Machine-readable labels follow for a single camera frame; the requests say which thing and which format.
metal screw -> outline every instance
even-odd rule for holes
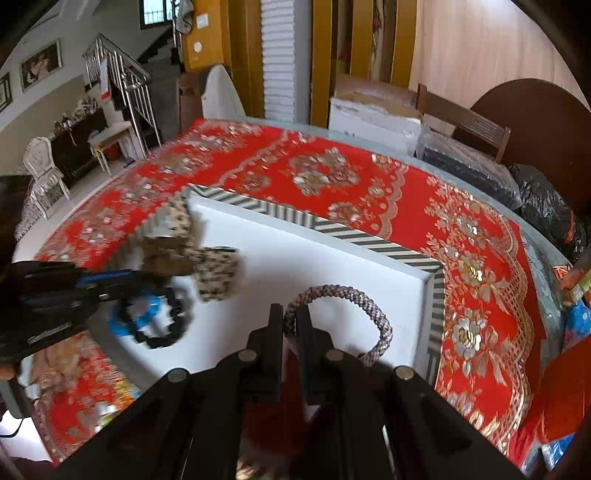
[[[252,362],[257,357],[256,352],[254,350],[250,350],[249,348],[245,348],[238,352],[238,358],[243,362]]]
[[[410,380],[414,377],[414,371],[410,367],[398,367],[396,369],[396,376],[402,380]]]
[[[331,362],[340,362],[345,357],[345,354],[336,348],[332,348],[324,356]]]
[[[187,378],[188,374],[189,373],[184,368],[173,368],[170,372],[168,372],[166,378],[168,378],[169,382],[179,383]]]

window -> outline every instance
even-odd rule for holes
[[[172,19],[172,0],[139,0],[139,21],[142,29],[167,25]]]

white chair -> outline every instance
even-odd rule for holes
[[[43,218],[47,219],[47,212],[39,199],[47,195],[49,190],[59,184],[65,197],[70,200],[70,190],[63,181],[64,174],[53,163],[51,141],[47,137],[33,138],[22,156],[22,162],[35,179],[31,200],[41,210]]]

dark cabinet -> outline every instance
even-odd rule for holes
[[[88,137],[93,130],[107,128],[103,110],[87,116],[72,127],[70,133],[62,132],[51,141],[51,152],[56,167],[64,174],[64,182],[72,188],[78,180],[99,163],[90,153]]]

framed painting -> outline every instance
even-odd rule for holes
[[[56,40],[21,62],[22,91],[26,91],[60,68],[60,41]]]
[[[10,90],[10,72],[0,79],[0,112],[12,103]]]

